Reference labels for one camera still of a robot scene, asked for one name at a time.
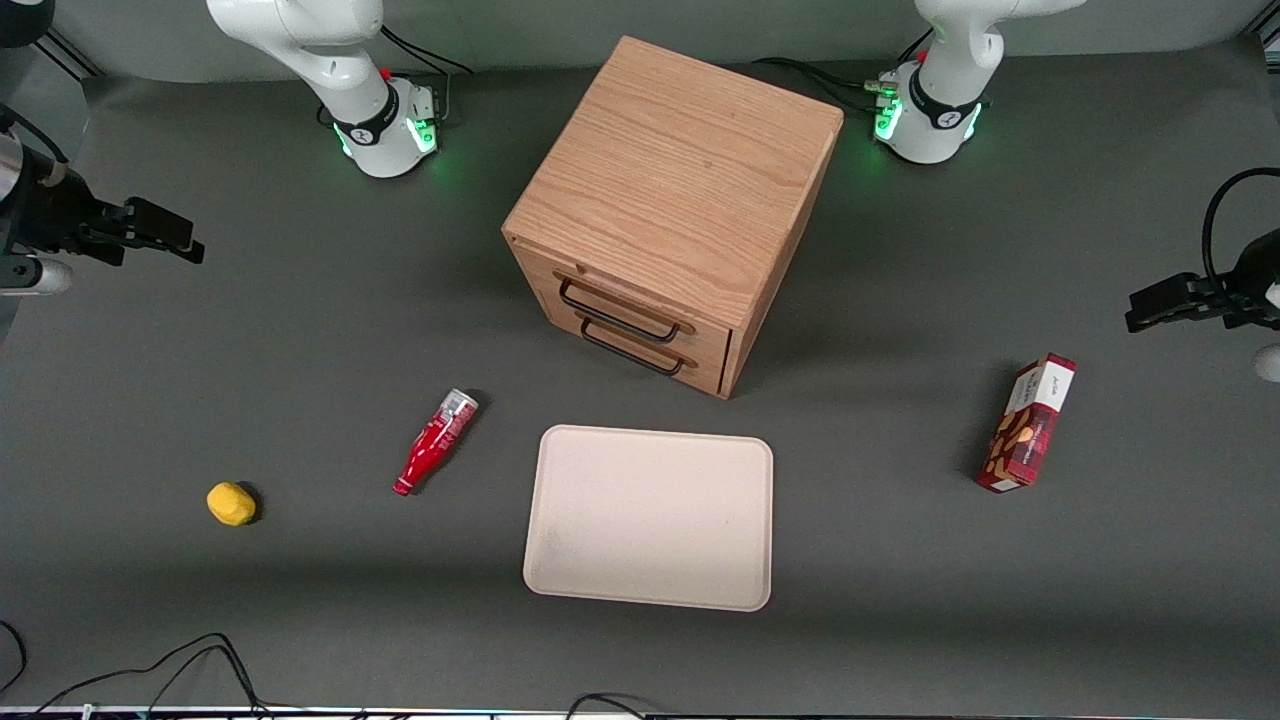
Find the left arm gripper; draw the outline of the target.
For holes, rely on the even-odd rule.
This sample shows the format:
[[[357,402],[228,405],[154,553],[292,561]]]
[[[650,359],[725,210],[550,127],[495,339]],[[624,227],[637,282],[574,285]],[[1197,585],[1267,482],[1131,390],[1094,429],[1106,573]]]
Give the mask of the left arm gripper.
[[[1257,325],[1279,328],[1279,229],[1251,241],[1235,266],[1219,273],[1213,264],[1213,236],[1204,232],[1204,273],[1210,283],[1192,272],[1181,272],[1130,295],[1125,313],[1126,331],[1139,333],[1172,322],[1201,322],[1219,316],[1219,309],[1204,304],[1220,301],[1225,329]]]

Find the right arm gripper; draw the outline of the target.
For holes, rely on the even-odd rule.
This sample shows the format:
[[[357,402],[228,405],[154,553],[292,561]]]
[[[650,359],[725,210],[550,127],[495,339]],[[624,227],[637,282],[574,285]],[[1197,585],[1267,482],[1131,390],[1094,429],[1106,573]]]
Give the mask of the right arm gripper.
[[[125,261],[127,250],[169,252],[192,264],[204,261],[205,246],[193,240],[188,219],[141,197],[125,200],[129,238],[119,238],[123,210],[96,199],[86,182],[68,173],[47,187],[47,165],[26,165],[3,199],[3,254],[68,252],[110,266]]]

